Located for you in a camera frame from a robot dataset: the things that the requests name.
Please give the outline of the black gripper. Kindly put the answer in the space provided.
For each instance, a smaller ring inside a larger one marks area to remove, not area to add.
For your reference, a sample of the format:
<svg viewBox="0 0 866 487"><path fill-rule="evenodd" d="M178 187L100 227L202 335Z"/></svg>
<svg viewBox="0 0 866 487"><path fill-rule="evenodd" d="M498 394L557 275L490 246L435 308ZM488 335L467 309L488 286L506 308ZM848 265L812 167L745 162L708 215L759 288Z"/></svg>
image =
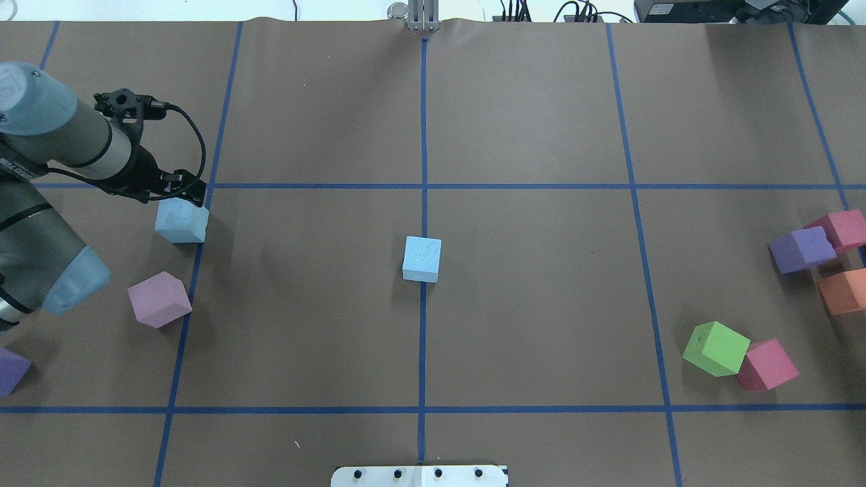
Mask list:
<svg viewBox="0 0 866 487"><path fill-rule="evenodd" d="M182 175L165 172L149 152L136 152L122 172L122 191L140 202L177 191L180 200L203 208L206 184L199 178L183 180Z"/></svg>

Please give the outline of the magenta foam block under arm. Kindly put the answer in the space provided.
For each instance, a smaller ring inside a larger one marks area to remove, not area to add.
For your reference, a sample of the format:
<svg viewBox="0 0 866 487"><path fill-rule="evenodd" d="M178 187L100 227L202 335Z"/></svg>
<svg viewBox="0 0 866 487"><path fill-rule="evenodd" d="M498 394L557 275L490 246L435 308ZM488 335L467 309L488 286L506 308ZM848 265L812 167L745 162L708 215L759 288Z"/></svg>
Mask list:
<svg viewBox="0 0 866 487"><path fill-rule="evenodd" d="M822 216L804 229L820 227L836 255L851 252L865 246L865 219L859 209L832 212Z"/></svg>

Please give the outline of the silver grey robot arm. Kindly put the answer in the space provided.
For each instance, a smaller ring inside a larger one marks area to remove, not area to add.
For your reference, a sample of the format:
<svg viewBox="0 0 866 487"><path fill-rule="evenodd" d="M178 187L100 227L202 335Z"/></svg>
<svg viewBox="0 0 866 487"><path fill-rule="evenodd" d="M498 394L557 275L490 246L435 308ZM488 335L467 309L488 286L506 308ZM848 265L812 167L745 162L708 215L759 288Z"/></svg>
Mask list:
<svg viewBox="0 0 866 487"><path fill-rule="evenodd" d="M1 323L15 329L38 310L62 315L101 290L111 273L37 187L62 175L142 204L179 198L203 207L207 149L179 106L129 89L84 102L36 65L1 65ZM183 117L197 138L197 170L164 170L142 144L143 126Z"/></svg>

